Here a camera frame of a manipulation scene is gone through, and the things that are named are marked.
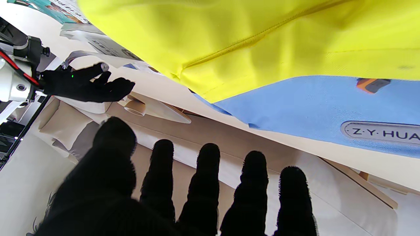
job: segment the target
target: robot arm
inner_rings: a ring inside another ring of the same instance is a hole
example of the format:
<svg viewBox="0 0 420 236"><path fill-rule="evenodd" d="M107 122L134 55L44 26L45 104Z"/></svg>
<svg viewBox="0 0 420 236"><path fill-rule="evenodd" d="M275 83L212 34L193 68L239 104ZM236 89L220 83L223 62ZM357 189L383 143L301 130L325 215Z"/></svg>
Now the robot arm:
<svg viewBox="0 0 420 236"><path fill-rule="evenodd" d="M118 78L108 82L111 72L105 63L72 71L70 69L43 71L36 68L41 55L50 55L50 49L41 40L28 37L23 46L0 42L0 100L2 102L31 102L35 91L83 102L114 102L128 95L134 82Z"/></svg>

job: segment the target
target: blue cloth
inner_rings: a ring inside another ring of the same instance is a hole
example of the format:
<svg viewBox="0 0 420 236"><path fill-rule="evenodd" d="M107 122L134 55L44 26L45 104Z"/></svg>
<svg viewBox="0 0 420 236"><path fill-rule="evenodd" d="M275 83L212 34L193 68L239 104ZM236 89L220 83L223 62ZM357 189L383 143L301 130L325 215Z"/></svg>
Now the blue cloth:
<svg viewBox="0 0 420 236"><path fill-rule="evenodd" d="M393 80L369 94L356 87L357 79L296 77L211 105L250 128L420 158L420 146L351 139L340 131L345 121L420 125L420 82Z"/></svg>

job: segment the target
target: black glove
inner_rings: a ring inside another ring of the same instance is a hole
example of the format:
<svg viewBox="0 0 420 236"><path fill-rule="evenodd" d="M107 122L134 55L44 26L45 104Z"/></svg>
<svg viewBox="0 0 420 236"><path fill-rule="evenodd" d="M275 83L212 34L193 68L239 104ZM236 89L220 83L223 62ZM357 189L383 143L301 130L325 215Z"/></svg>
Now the black glove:
<svg viewBox="0 0 420 236"><path fill-rule="evenodd" d="M100 74L99 78L90 81ZM135 83L124 78L108 82L110 76L108 65L98 63L77 71L44 71L41 73L40 82L47 95L82 102L117 102L131 92Z"/></svg>

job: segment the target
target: label patch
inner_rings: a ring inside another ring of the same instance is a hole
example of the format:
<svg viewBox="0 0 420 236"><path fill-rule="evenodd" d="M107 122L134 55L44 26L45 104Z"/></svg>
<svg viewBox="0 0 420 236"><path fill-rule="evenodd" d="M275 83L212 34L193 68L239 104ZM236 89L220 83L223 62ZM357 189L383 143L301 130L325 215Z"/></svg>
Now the label patch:
<svg viewBox="0 0 420 236"><path fill-rule="evenodd" d="M416 125L346 121L341 125L341 132L353 139L373 139L420 145L420 126Z"/></svg>

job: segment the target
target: yellow fabric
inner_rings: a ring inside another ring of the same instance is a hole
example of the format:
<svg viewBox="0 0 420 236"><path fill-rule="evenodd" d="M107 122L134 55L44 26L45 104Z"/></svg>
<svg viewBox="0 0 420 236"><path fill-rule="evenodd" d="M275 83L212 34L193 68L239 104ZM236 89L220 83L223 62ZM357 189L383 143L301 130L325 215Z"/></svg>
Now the yellow fabric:
<svg viewBox="0 0 420 236"><path fill-rule="evenodd" d="M78 0L209 102L296 76L420 78L419 0Z"/></svg>

